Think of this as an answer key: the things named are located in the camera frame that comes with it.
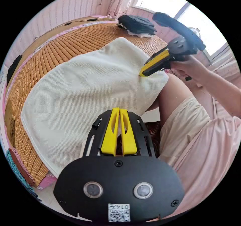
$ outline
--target leg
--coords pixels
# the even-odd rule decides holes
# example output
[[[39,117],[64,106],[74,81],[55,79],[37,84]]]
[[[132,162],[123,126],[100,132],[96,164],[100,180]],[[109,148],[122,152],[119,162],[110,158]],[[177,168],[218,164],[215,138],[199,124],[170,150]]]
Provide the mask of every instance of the leg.
[[[173,74],[168,74],[168,76],[169,80],[158,96],[162,126],[185,99],[193,97],[189,88],[177,76]]]

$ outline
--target black cloth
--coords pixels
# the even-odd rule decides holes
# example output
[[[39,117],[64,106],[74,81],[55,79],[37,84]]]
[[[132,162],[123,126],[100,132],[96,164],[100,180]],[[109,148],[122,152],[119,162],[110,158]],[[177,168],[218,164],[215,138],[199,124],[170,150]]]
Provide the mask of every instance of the black cloth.
[[[14,71],[16,70],[16,68],[17,68],[17,66],[18,66],[18,63],[20,62],[21,58],[22,58],[22,55],[19,55],[19,56],[13,61],[12,65],[9,67],[8,73],[7,73],[7,76],[6,76],[6,78],[7,78],[7,85],[8,85],[8,83],[9,83],[9,81],[10,81],[10,79],[11,79]]]
[[[118,18],[118,20],[119,24],[122,24],[134,34],[146,33],[152,36],[155,35],[156,29],[154,28],[154,24],[147,18],[132,15],[122,15]]]

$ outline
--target yellow bracket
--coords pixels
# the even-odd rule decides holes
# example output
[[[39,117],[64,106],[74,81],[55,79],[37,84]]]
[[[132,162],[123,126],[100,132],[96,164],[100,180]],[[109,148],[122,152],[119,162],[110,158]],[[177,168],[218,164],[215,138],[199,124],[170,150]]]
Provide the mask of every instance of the yellow bracket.
[[[151,59],[148,63],[146,63],[140,70],[139,72],[139,76],[145,77],[145,75],[143,75],[143,72],[152,67],[153,65],[155,65],[157,62],[159,62],[160,60],[163,60],[164,58],[168,57],[169,51],[168,49],[166,49],[165,51],[161,52],[160,54],[158,54],[157,56],[155,56],[153,59]]]
[[[137,147],[126,109],[120,110],[122,155],[136,154]]]
[[[101,152],[116,156],[118,127],[119,127],[120,108],[113,108],[110,120],[106,129]]]

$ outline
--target pink shirt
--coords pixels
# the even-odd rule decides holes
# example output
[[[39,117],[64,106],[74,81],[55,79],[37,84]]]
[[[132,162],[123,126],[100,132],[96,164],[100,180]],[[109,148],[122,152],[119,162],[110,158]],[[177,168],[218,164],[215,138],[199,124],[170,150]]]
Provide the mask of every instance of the pink shirt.
[[[241,119],[210,121],[189,143],[174,165],[185,196],[170,216],[183,213],[206,199],[229,170],[241,142]]]

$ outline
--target person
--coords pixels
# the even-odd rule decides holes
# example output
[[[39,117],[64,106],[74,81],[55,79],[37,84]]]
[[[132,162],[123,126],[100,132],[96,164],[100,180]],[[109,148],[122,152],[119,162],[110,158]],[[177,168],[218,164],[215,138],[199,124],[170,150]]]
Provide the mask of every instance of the person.
[[[232,117],[211,120],[188,87],[168,74],[167,84],[148,109],[159,107],[159,158],[177,172],[185,191],[168,217],[192,209],[209,196],[229,170],[241,142],[241,90],[193,56],[171,62],[171,68],[205,87]]]

